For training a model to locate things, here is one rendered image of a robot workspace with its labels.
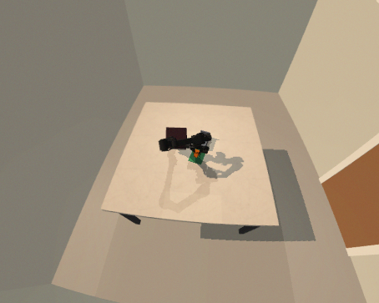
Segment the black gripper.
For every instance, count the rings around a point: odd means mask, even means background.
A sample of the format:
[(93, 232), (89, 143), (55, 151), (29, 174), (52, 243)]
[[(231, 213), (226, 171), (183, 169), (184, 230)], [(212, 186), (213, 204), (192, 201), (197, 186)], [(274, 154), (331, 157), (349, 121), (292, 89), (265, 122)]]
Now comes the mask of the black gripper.
[(186, 144), (185, 148), (191, 149), (193, 152), (195, 152), (195, 149), (199, 149), (200, 150), (199, 154), (200, 153), (208, 154), (208, 151), (210, 149), (210, 147), (208, 147), (208, 146), (201, 146), (201, 144), (200, 145), (198, 145), (198, 144)]

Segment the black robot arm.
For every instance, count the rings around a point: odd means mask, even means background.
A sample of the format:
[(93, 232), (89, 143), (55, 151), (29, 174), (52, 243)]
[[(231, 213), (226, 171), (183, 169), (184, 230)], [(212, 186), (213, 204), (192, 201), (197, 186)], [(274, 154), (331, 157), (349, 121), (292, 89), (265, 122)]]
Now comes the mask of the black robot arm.
[[(205, 144), (205, 141), (211, 141), (212, 136), (211, 134), (204, 134), (204, 133), (197, 133), (196, 135), (192, 135), (191, 138), (188, 139), (179, 139), (169, 136), (166, 139), (160, 139), (159, 140), (159, 150), (164, 151), (170, 151), (172, 148), (177, 148), (181, 145), (186, 144)], [(169, 147), (172, 147), (169, 149)]]

